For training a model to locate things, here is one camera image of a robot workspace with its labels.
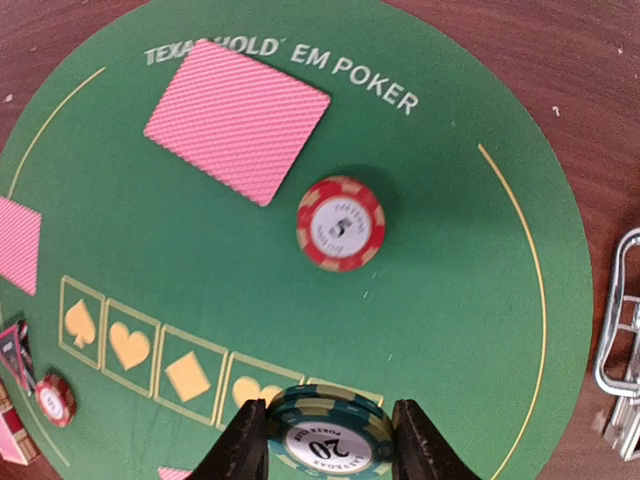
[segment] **pink playing card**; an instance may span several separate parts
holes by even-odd
[[[144,134],[265,206],[330,101],[278,70],[200,40]]]
[[[2,415],[0,415],[0,455],[8,462],[26,464],[24,454]]]
[[[36,294],[42,215],[0,197],[0,276]]]
[[[178,470],[177,468],[160,467],[158,475],[162,480],[184,480],[191,472],[187,470]]]

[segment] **diamond symbol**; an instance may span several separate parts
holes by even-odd
[[[165,369],[165,373],[182,403],[199,397],[211,388],[209,379],[193,352],[173,362]]]

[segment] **yellow curved line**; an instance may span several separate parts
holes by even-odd
[[[93,80],[98,75],[100,75],[102,72],[104,72],[104,70],[106,68],[107,67],[102,67],[100,70],[95,72],[93,75],[91,75],[89,78],[87,78],[80,85],[78,85],[76,88],[74,88],[71,91],[71,93],[69,93],[69,95],[67,95],[65,97],[65,99],[62,100],[62,102],[60,102],[60,104],[55,108],[55,110],[53,112],[51,112],[51,115],[49,115],[49,117],[42,124],[42,126],[40,127],[40,130],[38,130],[38,133],[36,133],[36,136],[33,137],[33,140],[31,140],[31,143],[29,144],[29,147],[27,148],[27,151],[24,152],[24,155],[20,159],[20,163],[18,164],[18,168],[16,169],[16,173],[13,175],[13,180],[11,181],[11,186],[9,187],[9,192],[7,193],[7,198],[10,199],[11,196],[13,195],[13,192],[15,191],[15,188],[16,188],[16,184],[18,183],[18,178],[20,177],[20,173],[22,172],[22,167],[24,166],[25,162],[27,161],[27,158],[29,157],[29,154],[31,153],[31,150],[33,150],[33,147],[35,146],[36,142],[40,139],[40,136],[42,135],[42,133],[46,130],[46,128],[51,123],[51,120],[53,120],[53,118],[58,114],[58,112],[60,110],[62,110],[62,107],[64,107],[67,104],[67,102],[69,102],[69,100],[71,100],[73,98],[73,96],[76,93],[78,93],[80,90],[82,90],[89,82],[91,82],[91,80]],[[2,319],[1,308],[2,308],[2,306],[0,305],[0,319]],[[27,408],[29,409],[29,413],[31,414],[31,417],[33,418],[33,421],[36,423],[36,426],[40,430],[40,433],[42,433],[42,436],[49,443],[49,446],[53,449],[53,451],[56,453],[56,455],[58,455],[58,457],[60,457],[60,460],[62,460],[62,463],[64,463],[64,465],[68,467],[70,465],[69,464],[69,460],[67,460],[67,458],[62,454],[62,452],[60,451],[58,446],[54,443],[54,441],[51,438],[51,436],[44,429],[44,426],[42,425],[42,422],[37,417],[36,413],[33,410],[33,407],[29,403],[29,400],[27,399],[27,396],[24,394],[22,389],[20,389],[20,395],[22,396],[22,399],[24,400],[24,403],[27,405]]]
[[[529,406],[529,411],[527,412],[527,416],[524,419],[522,428],[520,428],[520,432],[516,437],[516,441],[513,443],[511,450],[509,450],[509,453],[507,454],[506,458],[502,461],[502,464],[500,465],[500,467],[498,467],[498,470],[496,471],[496,473],[494,473],[493,476],[491,477],[491,480],[495,480],[496,478],[498,478],[498,476],[500,476],[502,471],[507,466],[507,463],[509,463],[509,460],[511,460],[511,458],[513,457],[513,454],[515,453],[516,448],[518,448],[518,445],[522,440],[524,432],[527,430],[527,427],[531,422],[531,417],[533,416],[533,411],[536,408],[536,403],[538,403],[538,397],[540,395],[540,385],[542,384],[542,377],[544,376],[544,366],[547,358],[547,297],[544,290],[544,281],[542,280],[542,269],[540,268],[538,251],[536,250],[536,245],[533,241],[533,235],[531,235],[529,224],[527,223],[527,219],[525,218],[524,213],[522,213],[522,208],[520,208],[518,199],[513,194],[513,190],[511,190],[511,187],[509,186],[509,182],[507,182],[507,180],[504,178],[504,175],[502,175],[502,172],[500,171],[496,163],[491,158],[491,155],[489,155],[489,153],[485,150],[485,148],[482,146],[481,143],[478,144],[478,150],[480,150],[480,153],[482,153],[482,156],[485,158],[487,163],[491,166],[496,176],[500,180],[500,183],[502,183],[502,186],[507,192],[507,195],[509,195],[509,198],[511,199],[511,203],[513,204],[513,207],[516,209],[516,212],[518,213],[518,217],[520,217],[520,223],[522,223],[522,228],[524,228],[524,233],[527,235],[527,240],[529,242],[529,248],[531,248],[533,263],[536,266],[536,274],[538,275],[538,285],[540,286],[540,302],[542,303],[542,355],[540,357],[540,368],[538,369],[538,380],[536,381],[536,389],[533,392],[533,398],[531,399],[531,405]]]
[[[22,400],[24,400],[24,403],[27,405],[27,408],[29,409],[29,413],[31,413],[31,416],[33,417],[33,421],[36,422],[36,425],[38,426],[38,429],[40,430],[40,433],[42,433],[42,435],[44,435],[44,438],[47,440],[47,442],[49,442],[49,445],[51,446],[53,451],[56,452],[56,455],[58,455],[60,457],[60,460],[62,460],[62,463],[64,463],[65,467],[68,467],[69,465],[71,465],[69,463],[69,460],[67,460],[67,457],[65,457],[62,454],[62,452],[60,451],[60,449],[56,446],[56,444],[53,443],[53,439],[49,436],[47,431],[42,426],[42,422],[36,416],[36,412],[33,411],[33,407],[29,403],[29,399],[27,398],[27,396],[22,391],[22,388],[20,388],[20,395],[22,395]]]
[[[73,91],[69,95],[67,95],[67,97],[64,100],[62,100],[62,102],[60,102],[60,104],[56,107],[56,109],[53,112],[51,112],[51,115],[49,115],[49,118],[47,118],[47,120],[42,124],[42,126],[40,127],[40,130],[38,130],[38,133],[36,133],[36,136],[33,137],[33,140],[31,140],[31,144],[29,145],[29,148],[27,148],[27,151],[24,152],[24,155],[22,156],[22,159],[20,160],[20,163],[18,164],[18,168],[16,169],[16,173],[13,176],[13,181],[11,182],[11,186],[9,187],[9,193],[7,193],[7,198],[10,199],[11,196],[13,195],[13,192],[14,192],[14,190],[16,188],[16,184],[18,183],[18,177],[20,176],[20,173],[22,172],[22,167],[24,166],[25,162],[27,161],[27,157],[29,156],[29,154],[31,153],[31,150],[33,149],[33,147],[35,146],[36,142],[40,138],[40,135],[42,135],[42,132],[44,132],[46,130],[46,128],[51,123],[51,120],[53,120],[53,117],[55,117],[58,114],[58,112],[60,110],[62,110],[62,107],[64,107],[67,104],[67,102],[73,98],[73,96],[76,93],[78,93],[80,90],[82,90],[91,80],[93,80],[98,75],[100,75],[102,72],[104,72],[104,70],[106,68],[107,67],[102,67],[100,70],[98,70],[96,73],[91,75],[89,78],[87,78],[80,85],[78,85],[76,88],[74,88]]]

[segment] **spade symbol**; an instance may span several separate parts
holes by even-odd
[[[96,325],[91,318],[89,310],[87,310],[84,300],[80,300],[67,311],[64,317],[64,324],[67,327],[67,332],[76,337],[73,342],[76,347],[84,348],[95,341]]]

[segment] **brown wooden surface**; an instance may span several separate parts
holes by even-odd
[[[0,103],[0,147],[52,70],[91,34],[143,3],[0,0],[0,102],[13,95],[11,102]],[[515,93],[549,139],[575,193],[589,241],[595,290],[593,358],[615,243],[640,226],[640,4],[390,3],[434,25],[478,57]],[[640,294],[640,273],[634,288]],[[617,346],[613,358],[622,360],[625,351],[625,345]],[[591,428],[596,414],[613,405],[591,377],[586,374],[571,424],[539,478],[640,478],[640,462],[622,463]],[[40,459],[28,468],[0,462],[0,478],[58,477]]]

